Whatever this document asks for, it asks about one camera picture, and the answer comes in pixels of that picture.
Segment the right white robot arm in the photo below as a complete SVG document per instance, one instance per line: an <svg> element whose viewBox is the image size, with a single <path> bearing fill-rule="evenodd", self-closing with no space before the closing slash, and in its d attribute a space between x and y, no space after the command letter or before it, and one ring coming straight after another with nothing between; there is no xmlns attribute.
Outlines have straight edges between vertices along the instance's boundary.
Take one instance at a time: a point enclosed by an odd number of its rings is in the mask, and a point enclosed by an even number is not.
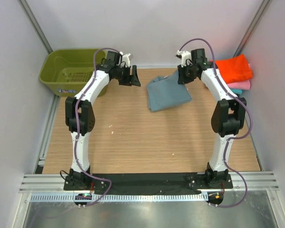
<svg viewBox="0 0 285 228"><path fill-rule="evenodd" d="M211 117L211 127L216 134L214 150L199 181L202 186L220 188L228 181L229 155L233 141L244 125L246 101L228 88L216 63L207 60L204 49L178 50L176 56L181 60L178 83L184 85L198 78L216 101Z"/></svg>

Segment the grey-blue t shirt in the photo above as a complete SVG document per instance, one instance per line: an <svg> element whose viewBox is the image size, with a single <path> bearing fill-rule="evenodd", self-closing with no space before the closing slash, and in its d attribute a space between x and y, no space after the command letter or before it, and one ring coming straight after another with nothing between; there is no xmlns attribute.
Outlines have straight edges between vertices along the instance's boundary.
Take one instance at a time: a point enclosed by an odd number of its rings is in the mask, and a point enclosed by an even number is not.
<svg viewBox="0 0 285 228"><path fill-rule="evenodd" d="M158 76L146 86L148 108L151 112L176 107L192 100L183 84L178 84L179 73L176 70L169 76Z"/></svg>

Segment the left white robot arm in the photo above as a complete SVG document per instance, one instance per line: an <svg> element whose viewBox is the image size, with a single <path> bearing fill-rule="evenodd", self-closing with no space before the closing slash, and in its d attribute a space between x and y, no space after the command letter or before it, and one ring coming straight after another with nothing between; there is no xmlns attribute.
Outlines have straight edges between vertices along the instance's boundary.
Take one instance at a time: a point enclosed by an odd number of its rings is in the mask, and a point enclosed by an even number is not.
<svg viewBox="0 0 285 228"><path fill-rule="evenodd" d="M89 137L95 126L93 103L113 79L122 86L141 85L137 66L131 65L131 54L108 48L106 57L93 65L86 85L74 97L65 100L65 120L73 144L73 161L65 183L76 185L81 190L88 189L93 181L88 159Z"/></svg>

